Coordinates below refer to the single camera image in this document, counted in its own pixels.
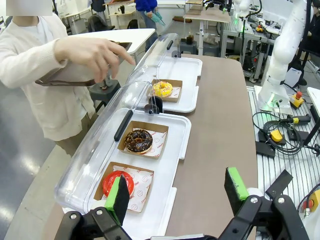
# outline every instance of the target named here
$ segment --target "chocolate donut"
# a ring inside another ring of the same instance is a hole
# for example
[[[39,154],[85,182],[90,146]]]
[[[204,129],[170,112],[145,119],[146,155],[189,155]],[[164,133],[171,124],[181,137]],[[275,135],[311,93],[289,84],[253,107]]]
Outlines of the chocolate donut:
[[[129,152],[136,154],[144,154],[152,146],[152,136],[149,132],[143,129],[138,129],[129,132],[124,139],[124,146]]]

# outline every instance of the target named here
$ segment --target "hand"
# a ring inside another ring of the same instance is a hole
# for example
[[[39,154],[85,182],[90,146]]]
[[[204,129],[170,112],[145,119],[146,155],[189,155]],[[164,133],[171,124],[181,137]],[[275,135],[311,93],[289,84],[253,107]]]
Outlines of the hand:
[[[70,60],[91,69],[96,83],[105,79],[109,68],[111,68],[112,78],[116,77],[119,70],[119,57],[135,65],[135,61],[126,49],[103,38],[76,36],[61,38],[55,43],[54,54],[58,62]]]
[[[152,18],[152,11],[147,12],[146,15],[147,15],[149,18]]]

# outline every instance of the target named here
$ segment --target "red donut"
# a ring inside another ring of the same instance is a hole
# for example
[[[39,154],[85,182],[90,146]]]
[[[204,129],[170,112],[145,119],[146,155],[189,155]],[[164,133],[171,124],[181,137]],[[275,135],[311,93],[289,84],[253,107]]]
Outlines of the red donut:
[[[106,176],[103,180],[102,190],[103,190],[104,195],[106,195],[108,197],[110,190],[111,190],[111,187],[114,184],[116,177],[120,177],[121,175],[123,175],[126,180],[126,185],[128,187],[129,194],[131,195],[133,193],[135,183],[134,183],[134,180],[132,179],[132,177],[129,175],[129,173],[127,173],[125,171],[114,171],[114,172],[110,173],[108,176]]]

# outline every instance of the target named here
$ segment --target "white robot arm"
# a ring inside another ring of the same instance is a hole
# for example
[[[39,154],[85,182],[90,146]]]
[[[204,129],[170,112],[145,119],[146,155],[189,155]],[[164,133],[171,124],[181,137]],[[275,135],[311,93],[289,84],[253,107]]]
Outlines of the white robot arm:
[[[250,4],[252,0],[234,0],[234,8],[235,8],[235,17],[238,19],[237,21],[237,31],[242,33],[245,29],[245,32],[252,32],[250,24],[248,21],[245,24],[244,28],[244,20],[246,20],[246,16],[249,14]]]
[[[295,56],[306,25],[307,0],[292,0],[292,12],[275,40],[266,81],[258,94],[261,110],[274,111],[278,108],[290,108],[289,97],[282,82],[285,80],[289,63]]]

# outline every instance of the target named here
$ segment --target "brown tabletop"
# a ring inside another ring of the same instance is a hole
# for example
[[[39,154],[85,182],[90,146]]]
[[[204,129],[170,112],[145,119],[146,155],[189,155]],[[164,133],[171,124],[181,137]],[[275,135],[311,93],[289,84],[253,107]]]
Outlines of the brown tabletop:
[[[166,235],[219,237],[233,217],[224,189],[226,167],[237,167],[247,187],[258,185],[249,97],[239,62],[211,56],[183,57],[200,59],[203,65],[196,109],[185,114],[192,127],[185,160],[179,162],[173,183],[177,193]],[[54,239],[62,217],[56,204],[43,239]]]
[[[218,7],[211,7],[207,10],[203,8],[200,15],[196,14],[186,14],[183,16],[185,19],[195,19],[203,21],[213,21],[220,23],[230,23],[231,17],[228,12],[222,12]]]

